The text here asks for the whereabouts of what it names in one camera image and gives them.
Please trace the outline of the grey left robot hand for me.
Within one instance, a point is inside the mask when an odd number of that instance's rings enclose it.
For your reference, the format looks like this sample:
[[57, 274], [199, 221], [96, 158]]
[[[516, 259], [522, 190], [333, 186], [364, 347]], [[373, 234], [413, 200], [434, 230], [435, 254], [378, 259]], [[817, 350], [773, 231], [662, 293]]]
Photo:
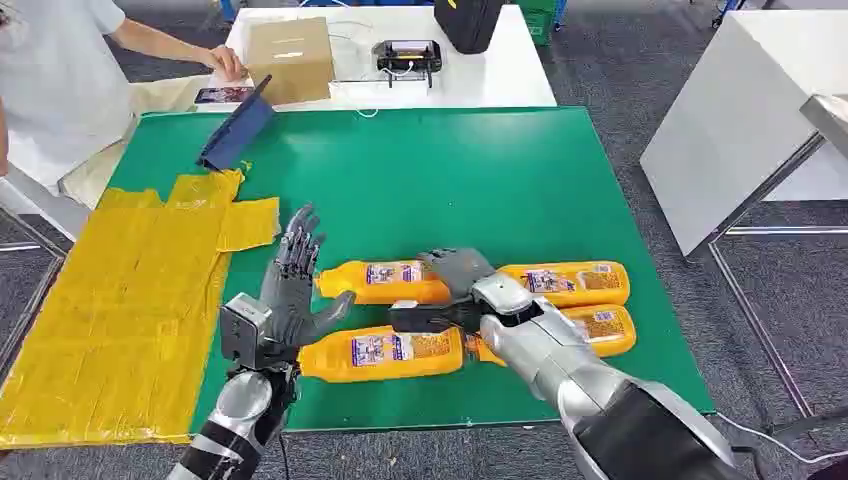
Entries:
[[262, 281], [260, 301], [271, 309], [270, 337], [284, 347], [317, 342], [355, 303], [356, 293], [347, 290], [329, 306], [312, 310], [315, 265], [325, 240], [316, 231], [319, 223], [310, 204], [293, 214]]

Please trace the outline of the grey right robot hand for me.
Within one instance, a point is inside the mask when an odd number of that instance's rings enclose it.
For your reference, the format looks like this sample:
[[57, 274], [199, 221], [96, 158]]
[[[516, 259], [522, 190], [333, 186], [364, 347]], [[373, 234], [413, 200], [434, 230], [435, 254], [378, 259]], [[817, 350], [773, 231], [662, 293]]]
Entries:
[[420, 252], [416, 258], [447, 286], [453, 300], [469, 297], [477, 281], [496, 273], [474, 248], [436, 248]]

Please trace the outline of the person's left hand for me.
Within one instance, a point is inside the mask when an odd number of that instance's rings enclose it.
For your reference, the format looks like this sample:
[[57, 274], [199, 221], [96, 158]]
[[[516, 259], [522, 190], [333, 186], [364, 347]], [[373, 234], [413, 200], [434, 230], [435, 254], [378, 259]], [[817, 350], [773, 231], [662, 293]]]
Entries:
[[226, 45], [211, 49], [201, 48], [200, 62], [228, 82], [240, 81], [247, 74], [246, 68], [235, 51]]

